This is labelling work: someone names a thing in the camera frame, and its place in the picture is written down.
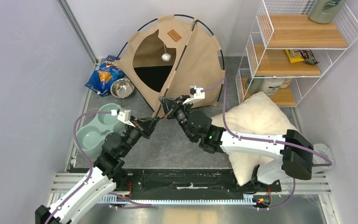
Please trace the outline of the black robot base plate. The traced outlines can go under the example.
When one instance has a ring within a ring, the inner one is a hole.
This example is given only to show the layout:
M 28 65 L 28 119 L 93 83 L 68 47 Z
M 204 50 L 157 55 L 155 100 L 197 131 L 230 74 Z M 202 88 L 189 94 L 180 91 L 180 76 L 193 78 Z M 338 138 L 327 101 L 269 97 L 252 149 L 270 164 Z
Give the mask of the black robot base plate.
M 239 186 L 231 168 L 124 168 L 112 180 L 116 191 L 129 191 L 136 200 L 242 199 L 244 194 L 282 191 L 279 180 Z

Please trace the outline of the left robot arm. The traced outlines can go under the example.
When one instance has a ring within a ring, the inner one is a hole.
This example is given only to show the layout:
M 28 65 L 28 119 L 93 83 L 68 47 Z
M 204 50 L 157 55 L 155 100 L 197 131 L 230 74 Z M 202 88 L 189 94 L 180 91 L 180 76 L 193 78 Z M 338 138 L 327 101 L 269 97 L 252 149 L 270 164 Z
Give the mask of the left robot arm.
M 140 138 L 150 138 L 159 120 L 131 116 L 122 134 L 107 134 L 102 152 L 87 174 L 56 203 L 37 208 L 35 223 L 75 224 L 105 195 L 125 189 L 128 173 L 123 158 Z

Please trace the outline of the cream fluffy pillow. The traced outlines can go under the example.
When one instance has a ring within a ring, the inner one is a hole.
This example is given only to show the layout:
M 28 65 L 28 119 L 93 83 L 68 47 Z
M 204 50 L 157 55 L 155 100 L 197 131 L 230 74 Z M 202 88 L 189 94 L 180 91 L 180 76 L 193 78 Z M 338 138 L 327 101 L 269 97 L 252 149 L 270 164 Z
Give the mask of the cream fluffy pillow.
M 226 123 L 233 132 L 278 135 L 288 129 L 297 130 L 281 109 L 263 92 L 258 92 L 225 113 Z M 257 154 L 230 153 L 228 155 L 239 186 L 251 180 L 256 165 L 271 158 Z

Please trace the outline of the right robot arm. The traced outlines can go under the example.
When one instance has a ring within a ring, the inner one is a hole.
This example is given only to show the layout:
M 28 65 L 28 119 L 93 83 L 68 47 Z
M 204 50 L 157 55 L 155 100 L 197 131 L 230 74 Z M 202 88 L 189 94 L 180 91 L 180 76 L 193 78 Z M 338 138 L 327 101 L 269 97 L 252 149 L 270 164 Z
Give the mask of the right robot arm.
M 187 138 L 198 143 L 205 152 L 250 153 L 271 158 L 271 162 L 256 165 L 253 169 L 250 178 L 253 189 L 262 191 L 287 176 L 298 180 L 311 179 L 313 149 L 299 132 L 288 130 L 284 135 L 230 132 L 227 128 L 212 125 L 212 119 L 204 112 L 190 111 L 194 103 L 203 99 L 203 96 L 188 95 L 159 97 L 164 117 L 176 119 Z

